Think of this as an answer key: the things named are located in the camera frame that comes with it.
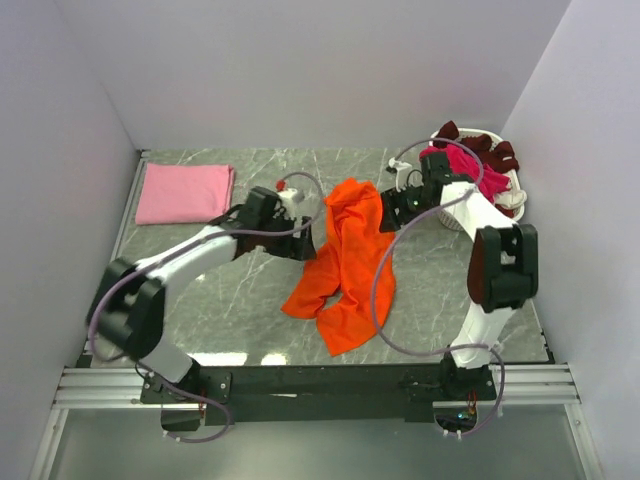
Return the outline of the orange t shirt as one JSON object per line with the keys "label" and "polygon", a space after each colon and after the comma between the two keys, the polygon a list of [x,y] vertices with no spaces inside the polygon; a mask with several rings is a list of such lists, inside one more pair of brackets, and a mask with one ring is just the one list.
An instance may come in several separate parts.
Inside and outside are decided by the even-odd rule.
{"label": "orange t shirt", "polygon": [[330,355],[359,348],[384,324],[396,280],[392,262],[376,273],[393,233],[379,226],[383,207],[375,186],[348,178],[325,198],[326,242],[305,264],[300,281],[281,307],[288,316],[315,320]]}

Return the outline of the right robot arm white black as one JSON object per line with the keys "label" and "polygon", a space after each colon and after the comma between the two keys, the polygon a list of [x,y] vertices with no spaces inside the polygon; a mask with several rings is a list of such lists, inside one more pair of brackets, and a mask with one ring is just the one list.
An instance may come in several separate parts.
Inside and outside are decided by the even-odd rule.
{"label": "right robot arm white black", "polygon": [[460,399],[489,365],[493,347],[507,321],[538,291],[538,233],[501,213],[467,174],[455,174],[443,151],[420,160],[421,183],[409,183],[413,168],[392,158],[387,170],[395,186],[380,194],[380,230],[400,232],[428,213],[452,216],[473,241],[467,271],[469,309],[443,354],[439,387]]}

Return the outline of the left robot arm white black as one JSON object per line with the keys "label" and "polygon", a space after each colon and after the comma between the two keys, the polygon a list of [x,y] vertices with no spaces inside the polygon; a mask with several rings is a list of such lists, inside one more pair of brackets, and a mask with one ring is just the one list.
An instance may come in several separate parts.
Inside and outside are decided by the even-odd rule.
{"label": "left robot arm white black", "polygon": [[284,184],[254,187],[243,203],[174,247],[135,263],[112,261],[88,313],[88,338],[113,344],[148,370],[148,383],[164,381],[176,401],[204,395],[200,364],[164,333],[168,304],[201,274],[257,247],[279,258],[314,258],[312,219],[296,214],[303,200],[302,191]]}

